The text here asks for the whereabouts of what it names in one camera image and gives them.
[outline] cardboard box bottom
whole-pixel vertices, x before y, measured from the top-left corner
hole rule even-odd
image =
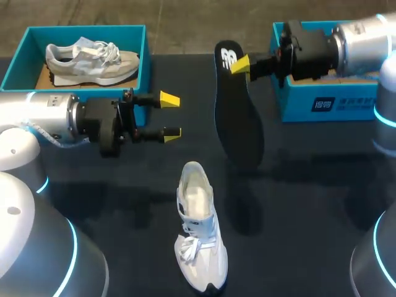
[[[136,88],[137,86],[137,75],[133,75],[131,80],[123,82],[117,85],[111,85],[108,87],[103,87],[97,84],[82,84],[82,85],[71,85],[65,87],[55,87],[50,79],[50,71],[48,70],[46,64],[43,65],[40,76],[38,77],[35,90],[64,90],[64,89],[82,89],[82,88]]]

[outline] shoe insole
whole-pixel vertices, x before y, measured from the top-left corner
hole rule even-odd
[[[208,195],[202,187],[187,187],[184,193],[187,202],[186,215],[195,220],[202,220],[210,215]]]
[[[228,159],[241,170],[256,169],[264,153],[264,132],[246,83],[246,75],[231,74],[231,65],[244,56],[235,41],[215,47],[217,94],[215,125]]]

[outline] new balance logo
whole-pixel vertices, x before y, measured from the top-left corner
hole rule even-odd
[[[230,49],[222,48],[222,59],[223,59],[223,67],[225,69],[231,69],[231,65],[236,62],[236,53]]]

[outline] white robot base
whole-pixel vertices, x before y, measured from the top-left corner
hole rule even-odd
[[[35,196],[0,172],[0,296],[106,297],[109,270],[102,252]]]

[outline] gray sneaker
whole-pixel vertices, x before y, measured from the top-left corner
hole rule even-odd
[[[57,87],[86,82],[114,85],[128,79],[139,68],[136,53],[120,51],[112,42],[84,37],[71,46],[48,45],[45,58]]]

